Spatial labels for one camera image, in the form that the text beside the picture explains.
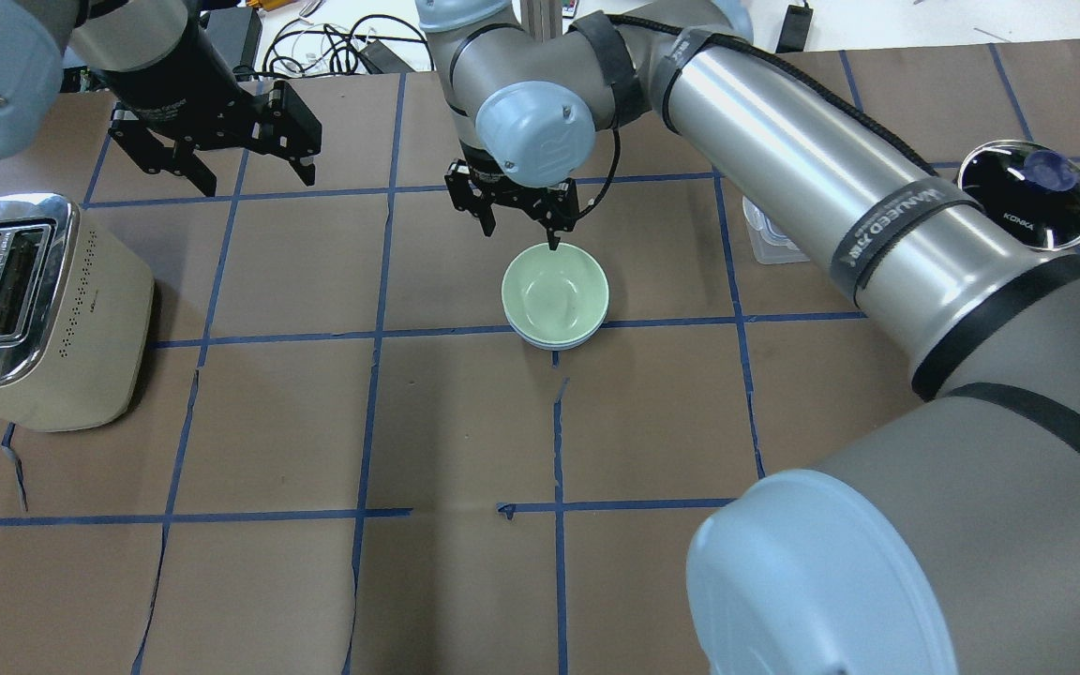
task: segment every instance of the bowl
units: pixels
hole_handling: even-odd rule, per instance
[[[573,244],[524,249],[502,275],[502,311],[511,328],[541,350],[570,350],[585,342],[608,315],[608,275]]]

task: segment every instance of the white floor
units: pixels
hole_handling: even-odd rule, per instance
[[[771,50],[781,30],[787,0],[742,0],[753,13],[758,46]],[[644,0],[581,0],[579,16],[603,10],[624,12]],[[267,13],[258,54],[265,54],[273,36],[297,17],[305,3],[292,3]],[[1034,42],[1080,38],[1080,0],[815,0],[809,51],[878,50],[885,46],[937,46],[982,42]],[[416,23],[415,0],[324,0],[312,22],[349,26],[368,13],[393,14]],[[374,22],[384,35],[408,35],[390,22]],[[283,54],[309,60],[321,53],[322,39],[303,36],[280,46]],[[416,69],[428,69],[428,54],[420,46],[395,44],[403,59]]]

